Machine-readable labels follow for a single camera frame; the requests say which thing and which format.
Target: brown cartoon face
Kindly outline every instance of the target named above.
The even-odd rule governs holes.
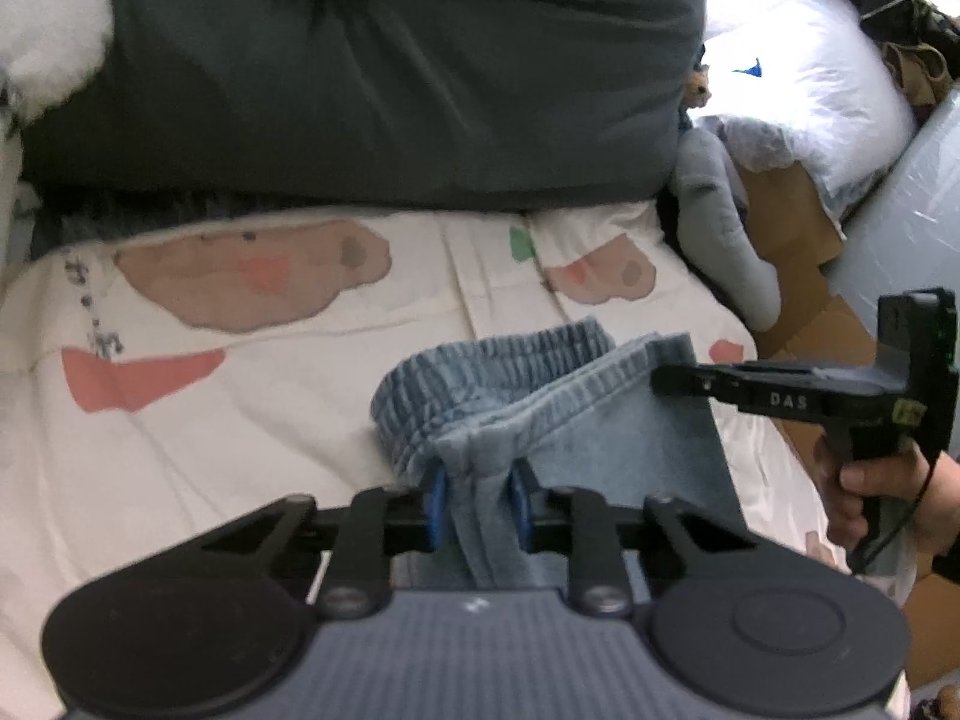
[[[352,220],[195,235],[116,257],[147,300],[191,327],[248,333],[314,317],[390,271],[390,247]]]
[[[656,268],[626,233],[562,268],[545,268],[547,284],[577,303],[642,300],[656,285]]]

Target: human hand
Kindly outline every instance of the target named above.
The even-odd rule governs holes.
[[[823,437],[814,450],[814,480],[827,510],[827,538],[851,550],[867,536],[863,498],[886,495],[912,501],[923,486],[929,464],[914,443],[910,451],[841,468]],[[913,520],[917,549],[928,555],[949,551],[960,533],[960,466],[949,455],[937,461],[930,487]]]

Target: finger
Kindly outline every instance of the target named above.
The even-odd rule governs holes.
[[[836,479],[840,463],[827,447],[827,440],[823,436],[819,437],[813,446],[813,464],[818,477],[814,482],[817,483],[818,487]]]
[[[834,517],[856,519],[863,514],[863,498],[845,493],[840,485],[832,485],[824,490],[822,498],[824,499],[824,510],[831,519]]]
[[[910,500],[923,485],[925,461],[914,453],[851,463],[840,471],[840,484],[861,496],[889,495]]]
[[[858,519],[830,522],[829,528],[827,528],[827,538],[837,546],[851,550],[864,538],[867,538],[869,532],[870,527],[867,525],[867,520],[858,517]]]

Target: elastic waistband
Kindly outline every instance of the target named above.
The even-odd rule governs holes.
[[[496,476],[506,470],[516,457],[522,456],[522,450],[517,447],[507,452],[493,448],[498,446],[500,440],[510,442],[510,437],[522,434],[524,446],[537,445],[553,432],[568,428],[584,413],[613,397],[629,397],[631,408],[635,408],[635,419],[648,421],[648,426],[654,429],[656,424],[649,423],[651,419],[656,420],[656,411],[651,410],[651,401],[656,396],[650,388],[650,375],[661,365],[690,364],[695,361],[688,334],[664,338],[652,333],[634,338],[520,401],[492,410],[472,423],[460,423],[458,429],[445,432],[443,437],[438,437],[440,443],[447,440],[458,442],[463,431],[488,430],[493,424],[499,427],[496,431],[498,439],[493,443],[488,442],[491,457],[459,457],[453,466],[448,464],[446,470],[453,474],[471,472],[478,479]],[[683,404],[683,408],[688,410],[700,407],[704,409],[707,427],[713,430],[714,423],[706,402],[701,401],[698,406],[695,401],[688,400]],[[517,431],[517,424],[522,425],[522,430]],[[688,427],[695,427],[695,423],[689,422]],[[597,440],[601,442],[604,437],[598,435]],[[514,451],[520,451],[521,454],[511,454]]]
[[[388,373],[371,401],[371,417],[402,478],[416,470],[410,464],[446,426],[515,403],[612,349],[596,319],[525,336],[448,343]]]

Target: yellow sticker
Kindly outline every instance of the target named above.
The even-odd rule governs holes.
[[[917,400],[901,398],[894,404],[894,424],[902,427],[919,427],[926,414],[926,406]]]

